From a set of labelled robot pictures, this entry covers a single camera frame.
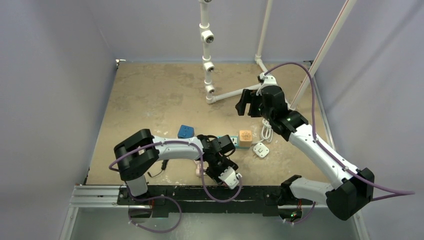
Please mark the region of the tan cube plug adapter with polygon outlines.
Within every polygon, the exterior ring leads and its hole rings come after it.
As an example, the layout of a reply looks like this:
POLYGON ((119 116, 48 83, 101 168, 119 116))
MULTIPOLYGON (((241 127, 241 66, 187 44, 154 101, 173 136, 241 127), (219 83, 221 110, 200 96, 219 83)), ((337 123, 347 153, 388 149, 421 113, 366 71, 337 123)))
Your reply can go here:
POLYGON ((238 146, 240 148, 250 148, 253 143, 253 134, 251 130, 240 130, 238 132, 238 146))

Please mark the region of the blue cube socket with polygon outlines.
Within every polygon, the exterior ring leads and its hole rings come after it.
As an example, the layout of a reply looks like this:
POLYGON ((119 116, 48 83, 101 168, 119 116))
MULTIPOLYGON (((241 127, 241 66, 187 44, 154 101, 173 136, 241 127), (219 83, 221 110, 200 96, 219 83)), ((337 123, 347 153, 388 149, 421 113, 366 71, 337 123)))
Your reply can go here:
POLYGON ((195 136, 195 129, 192 126, 188 126, 188 125, 181 125, 178 133, 177 133, 177 137, 179 139, 189 139, 195 136))

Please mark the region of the black power adapter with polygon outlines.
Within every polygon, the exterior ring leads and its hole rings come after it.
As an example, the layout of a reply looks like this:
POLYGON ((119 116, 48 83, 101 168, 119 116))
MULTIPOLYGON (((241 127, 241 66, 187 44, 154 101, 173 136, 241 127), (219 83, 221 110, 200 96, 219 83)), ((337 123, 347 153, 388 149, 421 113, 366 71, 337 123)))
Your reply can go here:
POLYGON ((169 163, 169 159, 165 159, 165 160, 163 160, 163 161, 162 161, 162 163, 161 163, 160 172, 158 172, 158 173, 157 173, 157 174, 155 174, 155 175, 152 175, 152 174, 148 171, 148 172, 147 172, 147 175, 148 175, 150 178, 155 178, 155 177, 159 176, 162 172, 164 172, 164 171, 166 170, 166 168, 167 168, 167 166, 168 166, 168 163, 169 163))

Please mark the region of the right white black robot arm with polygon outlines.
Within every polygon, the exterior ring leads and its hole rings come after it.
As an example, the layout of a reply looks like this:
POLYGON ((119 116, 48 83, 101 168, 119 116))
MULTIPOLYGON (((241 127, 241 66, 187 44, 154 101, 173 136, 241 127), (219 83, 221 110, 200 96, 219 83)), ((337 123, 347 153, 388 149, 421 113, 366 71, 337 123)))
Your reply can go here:
POLYGON ((342 221, 348 220, 373 199, 374 173, 359 169, 343 159, 318 135, 313 126, 298 111, 290 110, 282 89, 276 85, 260 90, 244 89, 235 105, 238 115, 262 117, 272 130, 287 142, 301 150, 327 177, 328 183, 309 180, 294 175, 281 184, 280 198, 292 204, 298 199, 326 205, 342 221))

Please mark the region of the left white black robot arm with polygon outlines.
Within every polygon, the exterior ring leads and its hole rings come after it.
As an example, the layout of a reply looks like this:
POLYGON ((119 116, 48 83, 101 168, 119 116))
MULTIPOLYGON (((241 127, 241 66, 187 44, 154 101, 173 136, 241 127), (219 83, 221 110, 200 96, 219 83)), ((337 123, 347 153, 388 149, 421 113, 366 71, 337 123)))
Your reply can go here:
POLYGON ((149 129, 141 129, 117 144, 116 160, 109 166, 119 173, 130 190, 129 197, 138 205, 149 199, 145 173, 158 161, 193 160, 207 163, 205 174, 218 185, 233 190, 240 184, 242 175, 238 165, 230 159, 235 145, 229 135, 216 137, 199 134, 190 138, 165 138, 152 135, 149 129))

